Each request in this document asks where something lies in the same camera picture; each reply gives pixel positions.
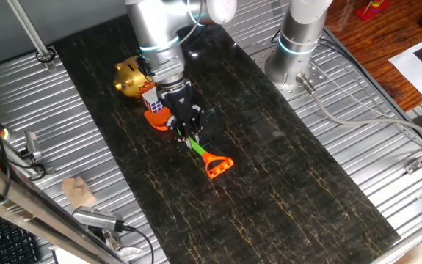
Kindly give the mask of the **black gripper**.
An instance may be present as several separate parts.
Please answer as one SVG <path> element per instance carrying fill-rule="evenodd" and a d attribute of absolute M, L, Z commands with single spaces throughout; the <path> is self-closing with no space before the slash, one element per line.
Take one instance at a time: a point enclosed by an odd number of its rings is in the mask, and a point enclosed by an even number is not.
<path fill-rule="evenodd" d="M 192 105 L 191 83 L 183 82 L 175 86 L 160 83 L 158 97 L 163 106 L 170 110 L 171 116 L 166 121 L 166 127 L 173 132 L 176 141 L 189 146 L 189 139 L 179 125 L 192 124 L 192 138 L 199 143 L 205 114 L 199 106 Z"/>

